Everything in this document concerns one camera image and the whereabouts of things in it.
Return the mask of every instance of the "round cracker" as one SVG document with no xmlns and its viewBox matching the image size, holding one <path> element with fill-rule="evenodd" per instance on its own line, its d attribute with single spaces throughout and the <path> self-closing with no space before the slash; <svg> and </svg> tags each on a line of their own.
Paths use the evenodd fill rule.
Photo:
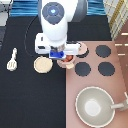
<svg viewBox="0 0 128 128">
<path fill-rule="evenodd" d="M 34 69 L 38 73 L 47 73 L 52 69 L 52 66 L 52 60 L 46 57 L 41 56 L 34 61 Z"/>
</svg>

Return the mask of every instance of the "black circle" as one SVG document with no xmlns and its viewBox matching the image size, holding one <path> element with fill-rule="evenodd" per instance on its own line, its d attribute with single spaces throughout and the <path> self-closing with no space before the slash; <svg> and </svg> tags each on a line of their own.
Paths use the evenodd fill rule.
<svg viewBox="0 0 128 128">
<path fill-rule="evenodd" d="M 87 76 L 91 71 L 91 68 L 86 62 L 79 62 L 75 66 L 75 72 L 79 76 Z"/>
<path fill-rule="evenodd" d="M 105 58 L 111 54 L 111 49 L 106 45 L 99 45 L 96 48 L 96 54 L 102 58 Z"/>
<path fill-rule="evenodd" d="M 56 15 L 58 15 L 58 13 L 59 13 L 59 10 L 58 10 L 58 8 L 56 6 L 50 6 L 48 8 L 48 14 L 50 16 L 56 16 Z"/>
<path fill-rule="evenodd" d="M 109 62 L 102 62 L 98 66 L 100 74 L 103 76 L 112 76 L 115 73 L 114 66 Z"/>
<path fill-rule="evenodd" d="M 84 53 L 84 54 L 82 54 L 82 55 L 77 55 L 77 57 L 79 57 L 79 58 L 84 58 L 84 57 L 86 57 L 88 54 L 89 54 L 89 50 L 88 50 L 88 48 L 87 48 L 86 53 Z"/>
</svg>

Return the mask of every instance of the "food item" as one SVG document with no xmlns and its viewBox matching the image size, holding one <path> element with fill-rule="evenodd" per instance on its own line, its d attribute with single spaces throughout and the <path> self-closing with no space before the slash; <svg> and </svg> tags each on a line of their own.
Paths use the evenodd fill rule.
<svg viewBox="0 0 128 128">
<path fill-rule="evenodd" d="M 53 62 L 51 59 L 46 57 L 38 57 L 34 61 L 34 68 L 38 73 L 48 73 L 53 66 Z"/>
<path fill-rule="evenodd" d="M 63 62 L 70 62 L 73 59 L 73 55 L 67 55 Z"/>
</svg>

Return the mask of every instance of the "black cable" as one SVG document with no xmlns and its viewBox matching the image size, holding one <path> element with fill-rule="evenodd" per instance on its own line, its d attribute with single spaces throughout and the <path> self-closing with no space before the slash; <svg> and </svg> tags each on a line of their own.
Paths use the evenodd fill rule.
<svg viewBox="0 0 128 128">
<path fill-rule="evenodd" d="M 29 56 L 31 56 L 31 57 L 37 57 L 37 56 L 34 56 L 34 55 L 30 54 L 30 53 L 27 51 L 27 47 L 26 47 L 26 38 L 27 38 L 27 34 L 28 34 L 28 31 L 29 31 L 29 29 L 30 29 L 32 23 L 35 21 L 35 19 L 36 19 L 37 17 L 38 17 L 38 15 L 35 16 L 35 17 L 30 21 L 30 23 L 29 23 L 29 25 L 28 25 L 28 27 L 27 27 L 27 29 L 26 29 L 25 38 L 24 38 L 24 48 L 25 48 L 25 52 L 27 53 L 27 55 L 29 55 Z"/>
<path fill-rule="evenodd" d="M 8 17 L 9 17 L 9 11 L 11 10 L 11 9 L 9 9 L 9 8 L 10 8 L 10 5 L 11 5 L 12 1 L 13 1 L 13 0 L 10 1 L 9 6 L 8 6 L 8 11 L 7 11 Z"/>
</svg>

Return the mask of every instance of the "cable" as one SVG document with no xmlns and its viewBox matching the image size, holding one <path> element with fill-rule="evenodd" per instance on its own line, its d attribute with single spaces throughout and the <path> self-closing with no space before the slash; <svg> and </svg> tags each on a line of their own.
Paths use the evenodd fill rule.
<svg viewBox="0 0 128 128">
<path fill-rule="evenodd" d="M 31 57 L 37 57 L 37 56 L 31 55 L 31 54 L 27 51 L 27 47 L 26 47 L 26 38 L 27 38 L 27 34 L 28 34 L 28 31 L 29 31 L 29 29 L 30 29 L 32 23 L 35 21 L 35 19 L 36 19 L 37 17 L 38 17 L 38 15 L 36 15 L 36 16 L 30 21 L 30 23 L 29 23 L 29 25 L 28 25 L 28 27 L 27 27 L 27 29 L 26 29 L 25 38 L 24 38 L 24 48 L 25 48 L 25 52 L 26 52 L 29 56 L 31 56 Z"/>
</svg>

